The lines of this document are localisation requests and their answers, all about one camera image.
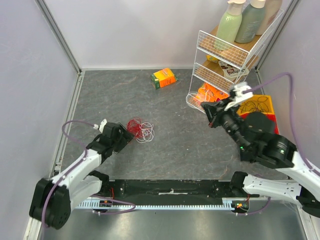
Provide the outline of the light green pump bottle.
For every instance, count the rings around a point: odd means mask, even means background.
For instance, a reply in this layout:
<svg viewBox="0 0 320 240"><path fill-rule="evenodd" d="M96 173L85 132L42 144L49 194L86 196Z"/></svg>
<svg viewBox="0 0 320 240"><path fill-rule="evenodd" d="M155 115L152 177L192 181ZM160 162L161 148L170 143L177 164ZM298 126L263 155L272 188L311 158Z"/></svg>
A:
<svg viewBox="0 0 320 240"><path fill-rule="evenodd" d="M214 48L219 51L227 50L235 41L242 23L242 10L245 0L229 0L227 10L220 19Z"/></svg>

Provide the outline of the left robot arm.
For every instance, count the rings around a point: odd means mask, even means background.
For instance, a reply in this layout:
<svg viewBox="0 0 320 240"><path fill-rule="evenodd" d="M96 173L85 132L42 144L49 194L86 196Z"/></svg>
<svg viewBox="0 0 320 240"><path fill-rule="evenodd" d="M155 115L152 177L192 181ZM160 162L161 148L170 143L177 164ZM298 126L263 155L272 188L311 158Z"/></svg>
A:
<svg viewBox="0 0 320 240"><path fill-rule="evenodd" d="M43 226L61 229L72 211L84 200L110 191L106 174L96 171L113 153L119 153L133 138L121 123L104 119L90 124L99 133L83 147L83 153L64 171L51 178L41 178L35 185L29 216Z"/></svg>

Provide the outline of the white snack pouch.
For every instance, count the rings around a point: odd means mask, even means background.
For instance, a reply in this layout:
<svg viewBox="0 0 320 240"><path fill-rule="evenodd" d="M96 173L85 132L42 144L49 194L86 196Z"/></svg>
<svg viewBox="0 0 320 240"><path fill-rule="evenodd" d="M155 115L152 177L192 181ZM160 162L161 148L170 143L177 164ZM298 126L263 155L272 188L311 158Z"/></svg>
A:
<svg viewBox="0 0 320 240"><path fill-rule="evenodd" d="M218 61L218 64L223 71L224 78L233 82L249 74L249 70L246 67L239 69L221 60Z"/></svg>

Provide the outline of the orange green snack box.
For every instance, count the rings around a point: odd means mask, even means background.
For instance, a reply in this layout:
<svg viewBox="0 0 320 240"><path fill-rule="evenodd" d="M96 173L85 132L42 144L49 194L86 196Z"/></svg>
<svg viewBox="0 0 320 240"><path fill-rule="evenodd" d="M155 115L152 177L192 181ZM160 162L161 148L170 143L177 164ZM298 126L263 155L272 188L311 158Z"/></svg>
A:
<svg viewBox="0 0 320 240"><path fill-rule="evenodd" d="M153 87L158 90L178 81L170 68L161 69L150 76Z"/></svg>

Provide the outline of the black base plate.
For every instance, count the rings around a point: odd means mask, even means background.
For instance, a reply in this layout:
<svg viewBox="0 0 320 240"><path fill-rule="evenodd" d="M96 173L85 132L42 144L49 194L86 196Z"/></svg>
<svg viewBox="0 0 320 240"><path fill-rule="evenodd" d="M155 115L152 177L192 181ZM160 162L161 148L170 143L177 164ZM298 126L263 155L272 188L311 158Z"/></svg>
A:
<svg viewBox="0 0 320 240"><path fill-rule="evenodd" d="M246 198L248 194L229 181L214 179L114 179L102 183L100 196L117 199L137 195L192 195L214 198Z"/></svg>

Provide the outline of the orange snack box front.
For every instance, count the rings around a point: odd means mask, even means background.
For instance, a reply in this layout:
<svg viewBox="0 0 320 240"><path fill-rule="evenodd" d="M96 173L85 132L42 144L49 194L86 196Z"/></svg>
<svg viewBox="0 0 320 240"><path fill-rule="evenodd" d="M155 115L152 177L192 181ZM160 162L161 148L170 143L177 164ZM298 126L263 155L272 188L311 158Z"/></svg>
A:
<svg viewBox="0 0 320 240"><path fill-rule="evenodd" d="M216 90L212 87L200 87L195 97L201 102L215 102L217 100Z"/></svg>

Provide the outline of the red storage bin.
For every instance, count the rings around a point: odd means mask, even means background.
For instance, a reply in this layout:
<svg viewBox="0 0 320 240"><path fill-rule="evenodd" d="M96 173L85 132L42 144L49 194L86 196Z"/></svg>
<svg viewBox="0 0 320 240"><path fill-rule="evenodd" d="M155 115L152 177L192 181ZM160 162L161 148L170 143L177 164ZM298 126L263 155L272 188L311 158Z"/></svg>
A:
<svg viewBox="0 0 320 240"><path fill-rule="evenodd" d="M279 134L276 116L274 114L271 114L270 119L274 122L274 133Z"/></svg>

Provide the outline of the yellow snack packet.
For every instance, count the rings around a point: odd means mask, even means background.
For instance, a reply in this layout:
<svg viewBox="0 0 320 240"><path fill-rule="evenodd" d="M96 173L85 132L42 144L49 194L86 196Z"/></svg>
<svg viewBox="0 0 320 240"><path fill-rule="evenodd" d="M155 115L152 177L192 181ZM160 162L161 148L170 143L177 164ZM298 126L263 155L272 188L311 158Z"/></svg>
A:
<svg viewBox="0 0 320 240"><path fill-rule="evenodd" d="M216 58L216 57L214 57L214 56L212 56L212 55L209 55L209 54L206 55L206 59L207 59L208 61L212 62L212 63L218 63L218 61L219 61L218 58Z"/></svg>

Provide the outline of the orange purple snack box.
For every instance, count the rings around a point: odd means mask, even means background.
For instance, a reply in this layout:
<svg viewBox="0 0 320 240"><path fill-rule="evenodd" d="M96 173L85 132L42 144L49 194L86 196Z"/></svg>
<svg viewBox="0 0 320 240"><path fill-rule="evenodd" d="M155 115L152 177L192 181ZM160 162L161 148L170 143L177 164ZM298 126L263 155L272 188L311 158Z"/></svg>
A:
<svg viewBox="0 0 320 240"><path fill-rule="evenodd" d="M204 83L203 87L204 99L206 102L218 102L229 97L228 93L225 93L208 83Z"/></svg>

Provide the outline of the grey green pump bottle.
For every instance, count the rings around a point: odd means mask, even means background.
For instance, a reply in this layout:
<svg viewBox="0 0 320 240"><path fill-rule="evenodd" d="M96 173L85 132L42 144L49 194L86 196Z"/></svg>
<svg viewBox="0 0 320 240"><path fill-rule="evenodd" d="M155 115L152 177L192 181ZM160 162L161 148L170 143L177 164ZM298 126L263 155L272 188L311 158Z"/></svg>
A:
<svg viewBox="0 0 320 240"><path fill-rule="evenodd" d="M235 42L246 44L251 42L265 17L265 0L251 0L242 12L242 21L235 37Z"/></svg>

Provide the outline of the yellow storage bin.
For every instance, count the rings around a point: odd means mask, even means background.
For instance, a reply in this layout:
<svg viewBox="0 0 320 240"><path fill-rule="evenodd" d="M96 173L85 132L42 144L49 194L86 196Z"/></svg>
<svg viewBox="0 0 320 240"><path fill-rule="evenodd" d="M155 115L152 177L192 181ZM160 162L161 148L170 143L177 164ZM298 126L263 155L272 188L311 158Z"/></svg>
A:
<svg viewBox="0 0 320 240"><path fill-rule="evenodd" d="M244 114L249 114L252 112L261 112L264 114L275 114L272 98L270 95L254 94L252 98L244 101L239 109L237 114L239 116Z"/></svg>

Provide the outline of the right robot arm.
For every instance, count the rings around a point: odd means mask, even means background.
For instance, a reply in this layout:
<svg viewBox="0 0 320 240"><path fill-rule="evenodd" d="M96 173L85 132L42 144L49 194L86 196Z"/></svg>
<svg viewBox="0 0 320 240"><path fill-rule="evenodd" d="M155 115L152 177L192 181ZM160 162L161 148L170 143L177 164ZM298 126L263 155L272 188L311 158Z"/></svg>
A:
<svg viewBox="0 0 320 240"><path fill-rule="evenodd" d="M237 143L240 158L258 163L290 177L290 181L271 180L236 171L229 191L235 197L243 194L281 199L302 208L311 216L320 216L320 177L307 169L297 146L275 133L275 122L262 112L250 112L245 118L237 108L226 109L229 99L202 102L210 128L222 127Z"/></svg>

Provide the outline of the beige pink bottle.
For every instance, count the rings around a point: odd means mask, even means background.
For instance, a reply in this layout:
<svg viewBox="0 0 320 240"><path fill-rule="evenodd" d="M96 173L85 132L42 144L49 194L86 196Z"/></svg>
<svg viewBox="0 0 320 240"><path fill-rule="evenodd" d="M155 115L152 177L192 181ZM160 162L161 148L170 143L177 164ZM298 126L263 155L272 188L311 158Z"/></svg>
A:
<svg viewBox="0 0 320 240"><path fill-rule="evenodd" d="M261 36L265 33L265 31L268 29L268 27L272 24L275 17L277 16L281 6L282 6L283 0L266 0L265 1L265 16L264 19L261 22L261 25L259 29L256 32L256 36Z"/></svg>

